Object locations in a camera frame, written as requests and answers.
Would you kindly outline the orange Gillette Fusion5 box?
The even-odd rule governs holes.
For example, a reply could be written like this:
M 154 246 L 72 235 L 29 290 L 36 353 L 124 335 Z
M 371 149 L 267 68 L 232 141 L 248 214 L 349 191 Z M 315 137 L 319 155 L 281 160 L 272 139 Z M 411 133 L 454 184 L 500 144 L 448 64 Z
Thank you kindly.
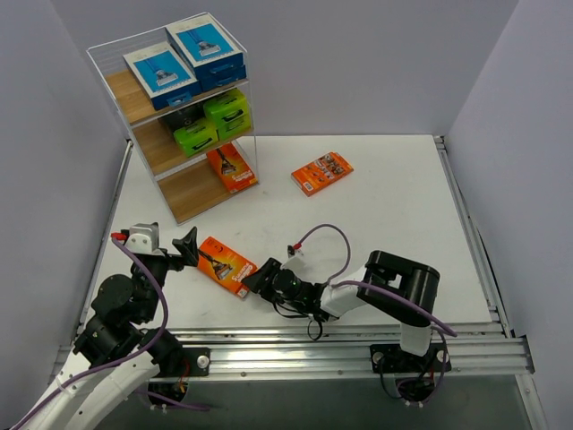
M 223 186 L 231 194 L 258 184 L 258 178 L 234 142 L 207 153 L 207 160 Z
M 198 248 L 198 270 L 214 280 L 220 287 L 240 299 L 245 299 L 250 289 L 244 278 L 254 274 L 258 267 L 232 248 L 207 237 Z

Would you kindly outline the green black Gillette Labs box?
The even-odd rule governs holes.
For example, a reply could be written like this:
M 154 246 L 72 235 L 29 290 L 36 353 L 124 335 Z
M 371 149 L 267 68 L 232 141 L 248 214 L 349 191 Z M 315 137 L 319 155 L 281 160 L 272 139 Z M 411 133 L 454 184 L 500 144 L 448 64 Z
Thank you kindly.
M 160 121 L 187 158 L 219 142 L 218 129 L 204 115 L 201 105 L 182 108 L 163 116 Z
M 249 113 L 247 98 L 237 88 L 208 99 L 202 106 L 204 115 L 217 127 L 227 125 Z
M 239 116 L 229 122 L 219 123 L 217 126 L 218 139 L 221 142 L 232 140 L 238 134 L 249 131 L 251 126 L 251 118 L 248 115 Z

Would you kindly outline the orange Gillette cartridge box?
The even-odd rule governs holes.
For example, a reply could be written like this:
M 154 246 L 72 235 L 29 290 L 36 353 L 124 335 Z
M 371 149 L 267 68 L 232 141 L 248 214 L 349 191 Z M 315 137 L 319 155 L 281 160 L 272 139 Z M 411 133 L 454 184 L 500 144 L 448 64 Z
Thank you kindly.
M 353 166 L 339 153 L 328 152 L 295 170 L 291 179 L 306 196 L 312 196 L 353 171 Z

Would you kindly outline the blue Harry's razor box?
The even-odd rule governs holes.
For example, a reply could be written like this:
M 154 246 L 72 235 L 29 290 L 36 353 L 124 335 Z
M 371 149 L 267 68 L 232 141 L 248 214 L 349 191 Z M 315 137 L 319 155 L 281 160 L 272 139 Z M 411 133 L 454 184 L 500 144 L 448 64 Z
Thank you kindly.
M 245 65 L 240 67 L 230 68 L 222 72 L 211 73 L 199 78 L 198 81 L 201 85 L 203 92 L 215 90 L 231 84 L 233 82 L 241 81 L 247 77 L 247 69 Z
M 166 42 L 123 55 L 155 111 L 192 101 L 201 93 L 193 71 Z

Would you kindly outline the blue white Harry's box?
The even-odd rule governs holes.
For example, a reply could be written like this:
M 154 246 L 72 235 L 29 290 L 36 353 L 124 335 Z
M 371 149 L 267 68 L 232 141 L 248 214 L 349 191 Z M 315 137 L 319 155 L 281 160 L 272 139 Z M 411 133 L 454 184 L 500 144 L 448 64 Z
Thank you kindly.
M 165 31 L 199 81 L 221 80 L 244 66 L 243 50 L 210 13 L 172 22 Z

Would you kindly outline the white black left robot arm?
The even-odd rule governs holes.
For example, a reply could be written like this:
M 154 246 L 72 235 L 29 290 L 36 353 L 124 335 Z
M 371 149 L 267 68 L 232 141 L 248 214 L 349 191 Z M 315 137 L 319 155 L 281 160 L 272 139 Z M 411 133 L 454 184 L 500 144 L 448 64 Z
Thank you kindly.
M 167 329 L 163 292 L 167 274 L 199 262 L 197 230 L 159 245 L 158 224 L 136 224 L 111 236 L 132 262 L 129 274 L 105 278 L 92 300 L 92 317 L 73 343 L 59 374 L 17 429 L 92 429 L 140 385 L 158 375 L 178 381 L 164 402 L 186 391 L 195 365 Z

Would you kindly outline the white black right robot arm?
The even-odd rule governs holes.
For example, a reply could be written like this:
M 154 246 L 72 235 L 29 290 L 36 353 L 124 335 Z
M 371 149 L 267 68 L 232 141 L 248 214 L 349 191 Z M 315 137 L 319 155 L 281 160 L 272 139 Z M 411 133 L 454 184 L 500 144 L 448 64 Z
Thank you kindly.
M 288 318 L 304 317 L 319 325 L 370 305 L 400 323 L 398 361 L 415 370 L 430 358 L 432 315 L 440 273 L 433 267 L 382 251 L 373 251 L 351 278 L 332 284 L 301 280 L 293 270 L 270 258 L 243 280 L 252 293 Z

